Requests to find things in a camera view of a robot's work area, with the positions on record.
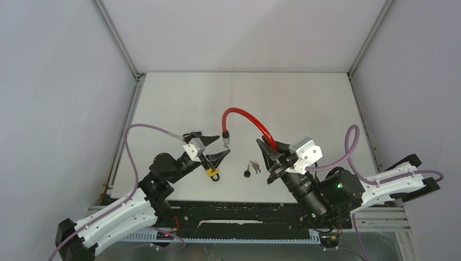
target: white enclosure panel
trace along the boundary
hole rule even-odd
[[[0,260],[48,260],[102,190],[134,80],[91,1],[0,13]]]
[[[348,127],[361,126],[345,73],[148,73],[133,123],[157,125],[179,135],[191,131],[220,135],[221,116],[228,107],[246,109],[278,141],[312,137],[322,148],[321,166],[344,155]],[[294,202],[280,179],[266,185],[269,173],[256,144],[259,130],[237,114],[230,114],[227,122],[231,153],[219,168],[221,179],[213,182],[200,167],[173,185],[169,199]],[[151,129],[132,129],[128,142],[140,179],[158,153],[178,158],[184,152],[181,141]],[[216,141],[205,153],[220,152],[222,145]],[[364,175],[376,173],[364,138],[353,159]],[[245,178],[249,160],[257,160],[262,173]],[[113,196],[123,196],[133,185],[133,169],[124,153]]]
[[[424,261],[459,260],[461,1],[397,1],[353,80],[384,168],[417,153],[445,174],[405,211]]]
[[[347,72],[385,0],[104,1],[140,72]]]

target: white table surface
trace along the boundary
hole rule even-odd
[[[202,131],[221,135],[221,116],[229,107],[247,110],[261,121],[274,139],[291,143],[302,135],[322,148],[320,166],[344,155],[344,137],[352,124],[361,137],[352,159],[363,176],[375,174],[352,89],[345,73],[148,73],[142,87],[133,123],[146,123],[182,135]],[[220,180],[213,182],[202,167],[173,184],[171,200],[295,202],[278,179],[266,185],[269,173],[256,144],[260,131],[246,118],[229,114],[231,153],[221,163]],[[128,138],[139,178],[149,172],[154,157],[170,153],[178,158],[183,143],[161,132],[134,128]],[[220,140],[205,150],[217,153]],[[249,160],[260,164],[262,173],[244,177]],[[349,169],[346,163],[341,165]],[[321,180],[327,172],[319,172]],[[133,169],[126,152],[118,168],[112,197],[129,192]]]

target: key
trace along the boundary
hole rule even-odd
[[[249,178],[251,175],[251,172],[250,172],[250,164],[248,163],[248,168],[246,169],[246,171],[244,172],[244,176]]]
[[[254,171],[256,172],[256,174],[258,174],[258,171],[259,171],[259,173],[261,173],[261,169],[259,169],[259,164],[256,161],[251,161],[250,160],[250,163],[251,163],[251,166],[253,167]]]

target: metal frame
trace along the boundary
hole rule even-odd
[[[124,117],[124,125],[120,131],[119,140],[117,142],[116,149],[113,153],[113,164],[108,172],[107,184],[105,186],[104,194],[110,195],[113,187],[114,178],[118,165],[120,163],[121,154],[123,152],[123,130],[131,124],[133,120],[133,115],[136,109],[136,105],[141,94],[141,89],[144,84],[145,76],[141,76],[136,69],[123,41],[117,32],[112,19],[110,18],[107,9],[102,0],[92,0],[95,9],[97,10],[103,24],[105,25],[108,33],[111,35],[114,44],[121,53],[125,63],[127,64],[130,72],[132,73],[134,79],[136,80],[136,85],[133,89],[132,97],[127,108],[127,112]],[[360,48],[359,53],[357,54],[351,68],[348,72],[348,77],[350,79],[350,84],[354,99],[356,100],[357,109],[359,111],[360,119],[364,126],[365,135],[367,143],[369,144],[370,152],[374,158],[375,168],[380,172],[381,165],[379,164],[376,152],[372,146],[371,138],[367,130],[365,119],[363,117],[362,110],[360,108],[359,102],[357,100],[357,95],[353,87],[351,79],[353,79],[354,74],[357,71],[358,66],[363,60],[366,51],[368,50],[370,43],[376,37],[378,30],[382,26],[384,20],[388,17],[392,7],[394,6],[396,0],[387,0],[383,5],[383,8],[378,15],[376,21],[374,22],[368,36],[366,37],[362,47]],[[88,210],[88,215],[91,213],[97,212],[102,209],[103,206],[91,206]],[[397,242],[400,247],[400,252],[403,258],[403,261],[420,261],[421,257],[418,252],[413,234],[411,232],[406,214],[402,207],[397,208],[368,208],[358,212],[356,214],[357,227],[361,232],[395,232]],[[353,229],[346,229],[345,232],[354,232]]]
[[[115,175],[117,174],[117,169],[120,164],[120,159],[122,157],[124,142],[123,142],[123,131],[133,122],[134,113],[136,111],[136,106],[138,105],[139,97],[141,96],[142,86],[144,85],[144,81],[146,80],[146,76],[140,76],[139,80],[136,82],[135,87],[133,88],[132,97],[127,107],[127,111],[125,113],[123,126],[120,130],[119,139],[117,141],[117,146],[113,153],[113,163],[108,172],[107,178],[107,185],[108,189],[112,189],[114,185]]]
[[[108,33],[114,40],[115,46],[119,50],[120,54],[123,56],[123,59],[125,63],[127,64],[128,68],[130,69],[134,79],[138,80],[139,72],[134,66],[134,63],[127,51],[127,48],[123,44],[120,34],[117,32],[117,29],[115,28],[114,23],[112,22],[112,19],[110,18],[109,13],[107,12],[107,9],[105,8],[104,3],[102,2],[102,0],[92,0],[92,2],[102,22],[104,23],[104,26],[106,27]]]
[[[359,53],[357,54],[354,62],[352,63],[351,68],[349,69],[348,75],[349,79],[352,79],[354,76],[355,72],[357,71],[358,66],[360,65],[360,62],[362,61],[366,51],[368,50],[368,47],[370,47],[371,41],[375,38],[378,30],[380,29],[381,25],[383,24],[384,20],[388,17],[392,7],[394,6],[395,2],[397,0],[387,0],[384,3],[383,8],[381,9],[381,12],[379,13],[378,17],[376,18],[375,23],[370,29],[370,32],[368,33],[368,36],[366,37],[364,43],[362,44],[362,47],[360,48]]]

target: red tube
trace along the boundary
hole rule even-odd
[[[278,151],[277,144],[275,143],[275,140],[273,139],[269,131],[266,129],[266,127],[264,127],[264,125],[261,122],[259,122],[258,119],[256,119],[253,115],[251,115],[250,113],[240,108],[231,107],[227,109],[226,111],[224,111],[224,113],[222,114],[222,132],[223,133],[228,133],[227,127],[226,127],[226,120],[227,120],[227,115],[229,113],[238,113],[242,115],[243,117],[249,119],[249,121],[253,122],[253,124],[256,127],[258,127],[258,129],[263,133],[264,137],[266,137],[266,140],[269,142],[269,145],[271,145],[271,147],[274,150]]]

